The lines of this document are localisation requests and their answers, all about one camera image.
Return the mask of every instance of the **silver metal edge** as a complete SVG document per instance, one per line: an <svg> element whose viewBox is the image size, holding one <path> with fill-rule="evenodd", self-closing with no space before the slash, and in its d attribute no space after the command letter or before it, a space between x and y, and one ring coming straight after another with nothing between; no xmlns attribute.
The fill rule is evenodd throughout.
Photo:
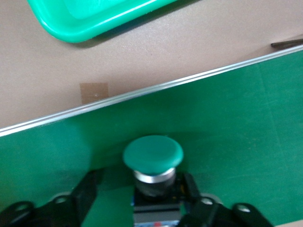
<svg viewBox="0 0 303 227"><path fill-rule="evenodd" d="M160 175L153 175L153 176L143 174L136 170L134 171L135 178L137 178L139 181L144 183L161 183L170 179L175 174L176 174L175 168L170 168L169 170L167 170L166 172Z"/></svg>
<svg viewBox="0 0 303 227"><path fill-rule="evenodd" d="M256 64L256 63L259 63L262 61L267 61L267 60L270 60L273 58L281 57L281 56L295 53L295 52L298 52L301 50L303 50L303 45L289 48L289 49L282 50L282 51L278 51L275 53L271 53L271 54L264 55L261 57L257 57L257 58L251 59L251 60L239 62L239 63L233 64L233 65L224 66L224 67L210 70L207 72L198 73L198 74L195 74L192 76L184 77L181 79L173 80L173 81L162 83L159 85L154 85L151 87L138 89L136 91L127 92L122 95L106 98L106 99L103 99L103 100L100 100L100 101L97 101L94 103L82 105L82 106L79 106L76 108L72 108L72 109L69 109L66 111L62 111L62 112L54 113L54 114L47 115L44 117L36 118L36 119L30 120L30 121L18 123L18 124L0 129L0 137L9 135L9 134L12 134L15 132L23 131L26 129L34 128L37 126L60 121L60 120L63 120L63 119L69 118L69 117L74 117L76 115L94 111L94 110L97 110L97 109L100 109L100 108L103 108L103 107L106 107L109 105L117 104L117 103L129 100L129 99L144 96L144 95L147 95L147 94L150 94L153 92L157 92L157 91L161 91L161 90L164 90L164 89L167 89L170 87L175 87L178 85L186 84L186 83L193 82L193 81L196 81L199 79L205 79L207 77L215 76L217 74L221 74L221 73L224 73L227 71L231 71L231 70L235 70L235 69L249 66L252 64Z"/></svg>

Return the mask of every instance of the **silver metal ring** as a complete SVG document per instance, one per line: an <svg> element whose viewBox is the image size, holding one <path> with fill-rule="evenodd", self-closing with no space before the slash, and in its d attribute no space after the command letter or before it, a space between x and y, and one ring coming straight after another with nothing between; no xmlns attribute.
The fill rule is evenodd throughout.
<svg viewBox="0 0 303 227"><path fill-rule="evenodd" d="M160 174L160 175L145 175L139 171L134 171L134 176L137 178L139 181L144 182L144 183L161 183L164 182L171 177L173 177L176 174L176 169L175 168L170 168L168 171Z"/></svg>

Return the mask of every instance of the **green push button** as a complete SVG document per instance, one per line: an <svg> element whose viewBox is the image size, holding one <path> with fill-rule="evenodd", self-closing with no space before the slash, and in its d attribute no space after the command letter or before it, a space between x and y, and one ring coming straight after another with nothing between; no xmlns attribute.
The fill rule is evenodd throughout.
<svg viewBox="0 0 303 227"><path fill-rule="evenodd" d="M145 136L131 142L123 160L132 170L146 175L159 175L176 167L183 159L180 144L166 136Z"/></svg>

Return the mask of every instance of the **brown tape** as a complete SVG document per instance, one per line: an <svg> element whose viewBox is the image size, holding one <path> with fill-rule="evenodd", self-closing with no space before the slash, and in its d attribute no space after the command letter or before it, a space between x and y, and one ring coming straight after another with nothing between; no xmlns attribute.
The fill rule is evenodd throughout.
<svg viewBox="0 0 303 227"><path fill-rule="evenodd" d="M80 83L82 104L95 102L108 97L107 83Z"/></svg>

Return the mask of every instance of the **green board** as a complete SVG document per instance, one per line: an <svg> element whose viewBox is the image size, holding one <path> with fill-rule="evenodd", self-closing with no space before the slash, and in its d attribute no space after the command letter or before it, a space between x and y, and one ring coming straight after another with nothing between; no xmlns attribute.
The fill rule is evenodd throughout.
<svg viewBox="0 0 303 227"><path fill-rule="evenodd" d="M0 209L42 205L106 167L83 226L131 226L122 152L151 134L176 140L178 170L227 207L251 203L274 225L303 218L303 51L0 137Z"/></svg>

